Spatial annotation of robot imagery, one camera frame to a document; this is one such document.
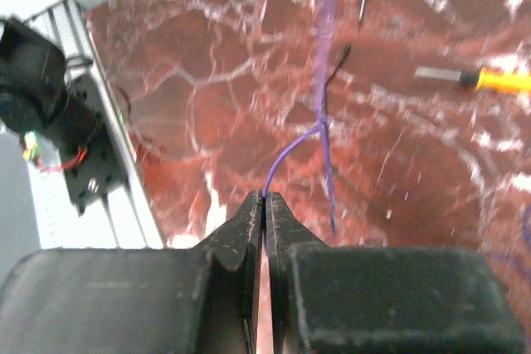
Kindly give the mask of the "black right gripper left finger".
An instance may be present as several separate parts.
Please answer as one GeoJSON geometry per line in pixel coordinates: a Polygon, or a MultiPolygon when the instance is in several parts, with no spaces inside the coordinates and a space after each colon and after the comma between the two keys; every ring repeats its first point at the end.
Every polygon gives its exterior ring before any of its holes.
{"type": "Polygon", "coordinates": [[[263,202],[189,249],[54,249],[1,287],[4,353],[252,353],[263,202]]]}

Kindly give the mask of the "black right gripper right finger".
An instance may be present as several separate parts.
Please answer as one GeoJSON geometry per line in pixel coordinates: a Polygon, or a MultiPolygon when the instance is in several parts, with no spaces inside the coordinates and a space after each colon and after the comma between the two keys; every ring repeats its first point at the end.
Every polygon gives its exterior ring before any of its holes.
{"type": "Polygon", "coordinates": [[[265,200],[277,353],[522,353],[485,258],[459,247],[331,247],[265,200]]]}

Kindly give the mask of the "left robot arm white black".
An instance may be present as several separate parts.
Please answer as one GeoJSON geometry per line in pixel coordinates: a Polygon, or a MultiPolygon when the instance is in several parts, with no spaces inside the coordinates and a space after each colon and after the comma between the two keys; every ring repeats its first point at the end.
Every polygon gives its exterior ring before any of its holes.
{"type": "Polygon", "coordinates": [[[1,27],[1,121],[15,133],[41,131],[66,102],[66,58],[15,17],[1,27]]]}

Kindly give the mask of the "aluminium front rail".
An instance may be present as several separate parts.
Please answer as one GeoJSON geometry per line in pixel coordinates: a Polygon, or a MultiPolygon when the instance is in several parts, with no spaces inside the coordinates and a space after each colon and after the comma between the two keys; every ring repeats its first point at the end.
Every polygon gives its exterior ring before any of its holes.
{"type": "Polygon", "coordinates": [[[110,148],[92,148],[65,173],[28,165],[41,247],[162,249],[135,154],[76,0],[60,0],[27,25],[69,59],[66,82],[100,118],[110,148]]]}

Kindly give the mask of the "orange handled screwdriver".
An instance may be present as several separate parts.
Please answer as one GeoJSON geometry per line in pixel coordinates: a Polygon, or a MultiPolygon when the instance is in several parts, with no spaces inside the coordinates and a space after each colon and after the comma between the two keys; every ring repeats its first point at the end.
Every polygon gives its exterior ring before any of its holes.
{"type": "Polygon", "coordinates": [[[530,75],[505,73],[486,68],[480,70],[444,70],[420,66],[415,77],[449,80],[474,90],[494,90],[502,93],[529,93],[530,75]]]}

